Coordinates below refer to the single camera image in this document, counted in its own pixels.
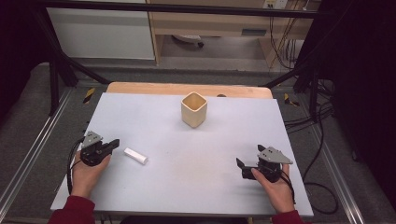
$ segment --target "hand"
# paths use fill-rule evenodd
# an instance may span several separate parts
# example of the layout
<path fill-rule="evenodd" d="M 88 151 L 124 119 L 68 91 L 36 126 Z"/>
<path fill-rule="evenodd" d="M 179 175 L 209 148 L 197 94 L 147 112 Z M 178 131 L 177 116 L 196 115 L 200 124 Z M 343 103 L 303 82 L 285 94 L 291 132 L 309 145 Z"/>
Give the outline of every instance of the hand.
<path fill-rule="evenodd" d="M 286 175 L 289 175 L 288 164 L 283 164 L 282 170 Z M 255 168 L 251 169 L 251 173 L 253 173 L 256 180 L 259 181 L 267 192 L 271 205 L 275 208 L 277 213 L 287 213 L 295 210 L 290 187 L 283 179 L 280 178 L 275 183 L 271 183 Z"/>
<path fill-rule="evenodd" d="M 111 155 L 106 156 L 102 162 L 96 166 L 88 166 L 80 159 L 80 151 L 76 153 L 73 167 L 73 189 L 71 195 L 89 199 L 91 191 L 95 187 L 100 174 L 106 169 L 110 162 Z"/>

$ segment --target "white eraser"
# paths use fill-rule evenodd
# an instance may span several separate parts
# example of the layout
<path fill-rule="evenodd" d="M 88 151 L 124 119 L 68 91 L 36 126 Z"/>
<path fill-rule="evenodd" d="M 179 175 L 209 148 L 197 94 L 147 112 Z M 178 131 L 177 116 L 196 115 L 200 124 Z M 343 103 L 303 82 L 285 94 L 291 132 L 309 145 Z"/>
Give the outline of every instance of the white eraser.
<path fill-rule="evenodd" d="M 127 155 L 127 156 L 131 157 L 132 159 L 142 163 L 143 165 L 145 165 L 148 162 L 148 160 L 149 160 L 149 158 L 147 158 L 147 157 L 145 157 L 145 156 L 143 156 L 143 155 L 131 150 L 128 147 L 125 148 L 124 152 L 125 152 L 125 155 Z"/>

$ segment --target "power strip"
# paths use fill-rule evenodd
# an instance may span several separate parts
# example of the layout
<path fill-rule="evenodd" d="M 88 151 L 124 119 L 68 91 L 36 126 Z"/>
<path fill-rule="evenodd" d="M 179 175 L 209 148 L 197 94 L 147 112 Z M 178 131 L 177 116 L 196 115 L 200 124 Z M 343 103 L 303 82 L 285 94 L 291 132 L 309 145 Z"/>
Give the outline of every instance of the power strip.
<path fill-rule="evenodd" d="M 262 8 L 285 9 L 288 0 L 265 0 Z"/>

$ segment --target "person's arm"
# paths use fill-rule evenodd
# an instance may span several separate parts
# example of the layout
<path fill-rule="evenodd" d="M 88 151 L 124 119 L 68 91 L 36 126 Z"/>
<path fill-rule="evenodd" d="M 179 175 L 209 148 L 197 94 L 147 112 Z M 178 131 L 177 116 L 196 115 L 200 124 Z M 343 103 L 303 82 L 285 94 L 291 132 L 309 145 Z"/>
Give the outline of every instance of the person's arm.
<path fill-rule="evenodd" d="M 49 224 L 93 224 L 93 208 L 95 204 L 90 200 L 100 174 L 110 162 L 108 155 L 99 165 L 88 166 L 80 161 L 80 152 L 76 153 L 73 167 L 73 189 L 63 209 L 56 210 L 49 219 Z"/>
<path fill-rule="evenodd" d="M 289 175 L 289 165 L 283 164 L 282 170 L 284 174 Z M 268 194 L 271 205 L 276 210 L 276 215 L 272 217 L 274 224 L 300 224 L 304 223 L 298 211 L 294 208 L 294 202 L 291 196 L 291 190 L 289 185 L 283 180 L 279 179 L 275 183 L 271 183 L 260 171 L 252 168 L 256 180 L 262 185 Z"/>

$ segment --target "white cabinet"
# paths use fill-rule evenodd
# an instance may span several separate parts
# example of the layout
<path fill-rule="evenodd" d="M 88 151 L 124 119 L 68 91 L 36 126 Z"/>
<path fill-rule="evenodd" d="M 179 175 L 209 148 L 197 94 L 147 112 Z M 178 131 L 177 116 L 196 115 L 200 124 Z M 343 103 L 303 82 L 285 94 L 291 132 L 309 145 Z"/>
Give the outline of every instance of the white cabinet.
<path fill-rule="evenodd" d="M 147 12 L 63 8 L 48 8 L 48 12 L 61 46 L 70 57 L 154 60 Z"/>

